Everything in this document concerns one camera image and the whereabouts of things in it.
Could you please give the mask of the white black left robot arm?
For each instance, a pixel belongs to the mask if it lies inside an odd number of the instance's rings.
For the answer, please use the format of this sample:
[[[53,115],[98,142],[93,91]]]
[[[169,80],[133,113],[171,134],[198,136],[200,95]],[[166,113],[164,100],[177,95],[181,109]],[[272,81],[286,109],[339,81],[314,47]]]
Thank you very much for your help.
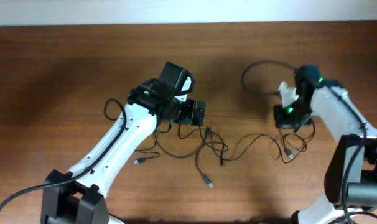
[[[167,85],[139,85],[100,142],[63,174],[53,170],[43,191],[41,223],[122,223],[109,213],[105,199],[114,179],[137,147],[160,121],[201,126],[204,101],[188,99],[192,91]]]

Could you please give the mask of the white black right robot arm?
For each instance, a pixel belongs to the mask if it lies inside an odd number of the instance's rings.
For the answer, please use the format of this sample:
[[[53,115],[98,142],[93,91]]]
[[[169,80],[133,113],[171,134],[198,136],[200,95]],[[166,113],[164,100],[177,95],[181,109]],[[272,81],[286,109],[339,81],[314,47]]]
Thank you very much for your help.
[[[296,211],[291,223],[352,223],[377,209],[377,129],[361,115],[346,89],[321,78],[279,85],[276,126],[299,130],[313,116],[330,131],[337,148],[324,177],[323,194]]]

